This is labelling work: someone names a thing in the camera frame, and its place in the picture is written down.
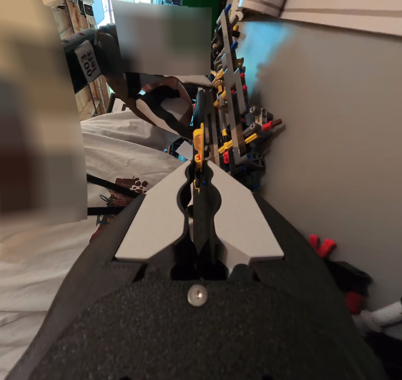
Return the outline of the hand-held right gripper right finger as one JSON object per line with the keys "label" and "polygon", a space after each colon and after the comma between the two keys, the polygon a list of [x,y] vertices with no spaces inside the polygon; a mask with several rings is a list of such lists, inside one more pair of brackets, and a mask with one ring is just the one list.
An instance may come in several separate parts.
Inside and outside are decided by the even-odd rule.
{"label": "hand-held right gripper right finger", "polygon": [[212,189],[219,196],[213,226],[223,272],[232,273],[237,265],[281,260],[284,251],[253,193],[213,162],[208,161],[206,167],[212,173]]}

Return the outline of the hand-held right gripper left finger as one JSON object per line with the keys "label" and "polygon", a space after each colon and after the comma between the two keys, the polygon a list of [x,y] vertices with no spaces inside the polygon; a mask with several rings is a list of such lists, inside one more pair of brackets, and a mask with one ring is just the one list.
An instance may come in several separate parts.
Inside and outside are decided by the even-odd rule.
{"label": "hand-held right gripper left finger", "polygon": [[180,165],[144,195],[120,246],[118,262],[147,264],[167,277],[185,277],[195,265],[186,207],[191,200],[192,162]]}

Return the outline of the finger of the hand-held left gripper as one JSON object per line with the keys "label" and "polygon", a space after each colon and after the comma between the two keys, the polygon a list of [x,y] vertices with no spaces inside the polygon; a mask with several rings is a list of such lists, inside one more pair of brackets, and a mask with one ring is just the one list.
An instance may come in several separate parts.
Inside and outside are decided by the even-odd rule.
{"label": "finger of the hand-held left gripper", "polygon": [[188,103],[180,97],[178,90],[157,86],[138,97],[136,108],[155,126],[180,137],[193,137],[192,128],[180,122],[188,110]]}
{"label": "finger of the hand-held left gripper", "polygon": [[190,75],[190,76],[161,76],[161,75],[140,75],[141,87],[151,84],[160,84],[168,79],[175,79],[182,85],[195,85],[202,88],[211,88],[212,82],[203,75]]}

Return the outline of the lego car chassis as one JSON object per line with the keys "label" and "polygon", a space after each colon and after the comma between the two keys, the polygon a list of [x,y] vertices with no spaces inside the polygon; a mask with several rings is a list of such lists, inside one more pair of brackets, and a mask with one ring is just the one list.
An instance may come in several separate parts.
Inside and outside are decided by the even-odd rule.
{"label": "lego car chassis", "polygon": [[263,107],[249,105],[246,66],[236,54],[239,12],[231,17],[230,10],[229,4],[216,21],[208,76],[213,86],[198,92],[193,126],[198,129],[204,123],[204,162],[213,162],[253,191],[265,170],[258,143],[282,120]]}

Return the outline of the yellow lego panel piece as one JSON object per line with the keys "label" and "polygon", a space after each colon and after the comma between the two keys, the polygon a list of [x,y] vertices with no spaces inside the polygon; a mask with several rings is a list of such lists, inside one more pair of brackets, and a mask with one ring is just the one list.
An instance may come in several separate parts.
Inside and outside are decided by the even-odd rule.
{"label": "yellow lego panel piece", "polygon": [[204,166],[204,140],[205,140],[205,129],[204,123],[200,124],[198,129],[193,131],[193,147],[194,147],[194,162],[196,169],[200,172],[203,170]]}

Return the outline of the pile of red blue lego pins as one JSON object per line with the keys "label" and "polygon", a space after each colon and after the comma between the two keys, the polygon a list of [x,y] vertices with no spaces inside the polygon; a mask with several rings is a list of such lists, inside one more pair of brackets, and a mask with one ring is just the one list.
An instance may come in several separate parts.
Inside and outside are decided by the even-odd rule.
{"label": "pile of red blue lego pins", "polygon": [[337,247],[337,243],[332,239],[326,238],[321,242],[319,236],[311,234],[308,242],[324,261],[337,287],[343,293],[348,310],[361,333],[384,332],[388,328],[401,327],[401,298],[375,311],[364,310],[372,278],[347,262],[330,260],[329,257]]}

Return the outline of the person's left hand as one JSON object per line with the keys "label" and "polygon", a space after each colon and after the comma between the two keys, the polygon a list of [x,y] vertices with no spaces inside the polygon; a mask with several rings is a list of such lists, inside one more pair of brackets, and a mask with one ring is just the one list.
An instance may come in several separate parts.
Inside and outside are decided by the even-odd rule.
{"label": "person's left hand", "polygon": [[180,122],[186,126],[189,126],[193,115],[193,104],[188,92],[186,91],[182,83],[174,76],[157,76],[157,78],[159,81],[145,84],[142,87],[142,91],[150,92],[158,86],[168,86],[173,90],[179,91],[180,98],[187,104],[186,111],[179,113]]}

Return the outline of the framed black white marker sign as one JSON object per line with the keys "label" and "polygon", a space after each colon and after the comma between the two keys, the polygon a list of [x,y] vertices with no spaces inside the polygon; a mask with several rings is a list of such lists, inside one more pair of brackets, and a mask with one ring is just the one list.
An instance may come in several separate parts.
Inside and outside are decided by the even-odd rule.
{"label": "framed black white marker sign", "polygon": [[125,102],[123,102],[114,92],[109,97],[106,113],[125,111],[127,108]]}

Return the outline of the person's white printed shirt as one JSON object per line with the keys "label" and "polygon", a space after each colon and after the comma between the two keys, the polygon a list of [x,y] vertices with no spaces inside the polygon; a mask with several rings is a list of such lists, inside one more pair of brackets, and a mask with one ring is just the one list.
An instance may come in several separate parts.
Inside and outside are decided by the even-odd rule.
{"label": "person's white printed shirt", "polygon": [[[88,174],[148,191],[181,161],[164,150],[178,137],[120,111],[81,122]],[[0,376],[4,379],[37,334],[74,262],[113,219],[89,216],[67,224],[13,228],[1,234]]]}

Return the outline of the ceiling mounted heater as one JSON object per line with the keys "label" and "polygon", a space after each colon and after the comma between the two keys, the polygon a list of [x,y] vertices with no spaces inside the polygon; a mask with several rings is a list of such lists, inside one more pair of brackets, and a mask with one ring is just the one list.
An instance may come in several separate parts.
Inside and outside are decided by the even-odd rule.
{"label": "ceiling mounted heater", "polygon": [[77,0],[77,3],[89,25],[98,26],[104,20],[102,0]]}

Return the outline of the instruction booklet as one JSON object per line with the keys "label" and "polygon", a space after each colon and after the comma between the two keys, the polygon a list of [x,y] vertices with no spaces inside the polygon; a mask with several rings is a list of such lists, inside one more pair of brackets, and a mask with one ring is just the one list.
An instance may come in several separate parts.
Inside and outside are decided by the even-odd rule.
{"label": "instruction booklet", "polygon": [[242,12],[290,21],[402,35],[402,0],[234,0],[234,4]]}

